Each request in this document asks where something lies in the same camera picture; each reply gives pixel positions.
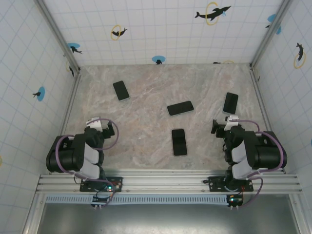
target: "blue circle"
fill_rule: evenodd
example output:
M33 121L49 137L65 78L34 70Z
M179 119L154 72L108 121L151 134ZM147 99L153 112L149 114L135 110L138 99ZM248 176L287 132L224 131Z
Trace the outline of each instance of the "blue circle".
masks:
M38 101L42 101L43 98L44 98L44 94L45 94L45 89L43 86L41 86L39 89L38 89L38 92L40 92L40 95L37 96L37 99Z
M69 47L73 46L73 47L75 47L76 49L80 47L79 44L74 43L74 42L70 42L70 43L67 43L67 44L68 44Z
M157 62L157 60L164 62L166 60L166 58L164 56L161 56L161 55L157 55L157 56L152 57L153 62Z

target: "enclosure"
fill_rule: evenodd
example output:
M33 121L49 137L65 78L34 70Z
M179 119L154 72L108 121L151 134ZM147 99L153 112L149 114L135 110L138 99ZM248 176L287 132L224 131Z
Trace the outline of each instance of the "enclosure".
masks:
M59 233L86 232L72 224L75 215L90 212L90 197L79 192L72 176L48 175L46 159L57 136L83 133L93 117L118 126L105 139L108 147L119 132L116 145L104 151L102 166L106 175L124 177L116 199L185 195L195 202L159 202L156 208L130 201L116 206L114 200L101 215L86 216L100 224L110 212L112 224L89 231L120 231L127 216L139 220L153 211L157 221L145 222L155 233L183 232L177 225L186 220L190 228L184 231L243 233L241 227L213 229L213 222L204 224L200 217L228 215L225 207L201 200L214 196L202 181L229 167L224 141L211 134L213 120L225 123L229 116L223 111L227 93L238 95L235 115L273 131L288 158L283 170L263 175L259 198L229 223L263 216L255 210L266 204L276 221L268 220L271 229L264 229L263 220L247 219L243 224L254 233L276 233L281 220L289 225L283 226L285 233L310 233L311 39L309 0L3 0L0 234L49 233L52 226ZM118 81L130 98L118 100L113 86ZM169 115L168 106L185 101L193 111ZM252 123L241 125L256 130ZM186 156L174 156L173 129L185 131ZM246 196L262 186L254 182L254 188ZM217 194L218 199L228 194ZM86 200L79 203L78 197ZM172 222L158 220L161 209L170 211ZM68 213L66 221L56 213ZM144 231L139 225L131 229Z

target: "yellow ring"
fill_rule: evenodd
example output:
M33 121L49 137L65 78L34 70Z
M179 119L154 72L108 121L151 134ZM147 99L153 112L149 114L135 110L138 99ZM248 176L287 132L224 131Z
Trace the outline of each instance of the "yellow ring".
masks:
M113 38L113 30L116 28L116 27L119 27L119 35L116 39ZM120 38L120 34L121 34L121 26L119 24L115 25L111 31L111 39L112 40L118 40Z
M304 60L303 60L303 63L301 64L301 66L299 66L299 67L296 67L296 60L297 60L297 58L299 57L299 54L298 54L296 57L294 57L293 67L294 67L295 69L301 68L301 67L304 65L304 63L306 62L306 58L307 58L306 53L303 52L303 54L304 54Z
M66 67L67 72L70 72L68 61L66 61L65 67Z
M208 7L211 5L211 4L214 4L216 6L218 6L217 3L215 3L214 1L210 2L207 7L206 7L206 12L205 12L205 19L206 19L206 24L209 25L209 26L212 26L212 25L215 25L216 23L218 23L218 20L219 20L219 16L216 18L216 22L215 23L212 23L212 24L209 24L208 21L207 21L207 11L208 11Z

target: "black smartphone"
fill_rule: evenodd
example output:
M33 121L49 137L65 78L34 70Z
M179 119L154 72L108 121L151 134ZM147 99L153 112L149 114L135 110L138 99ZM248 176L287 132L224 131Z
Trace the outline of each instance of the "black smartphone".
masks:
M185 112L190 112L194 110L194 106L191 101L185 101L171 106L167 106L170 116L179 115Z
M229 114L235 114L237 106L238 95L227 93L225 97L225 102L223 106L223 112Z
M130 97L123 81L118 81L114 83L113 87L119 101L125 100Z
M187 155L184 129L173 129L171 133L172 133L172 145L174 148L174 156Z

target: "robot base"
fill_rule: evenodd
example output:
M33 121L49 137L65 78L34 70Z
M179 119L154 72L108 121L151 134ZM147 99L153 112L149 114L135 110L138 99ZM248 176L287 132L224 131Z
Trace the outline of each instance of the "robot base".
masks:
M109 176L106 180L115 185L115 192L121 192L122 189L122 177ZM105 189L106 183L95 181L82 181L80 184L80 192L109 192L110 189Z
M227 182L224 176L208 177L208 186L210 192L229 192L226 188L232 191L235 190L235 192L241 192L242 187L244 187L244 192L254 191L253 183L251 180L232 179L230 182Z

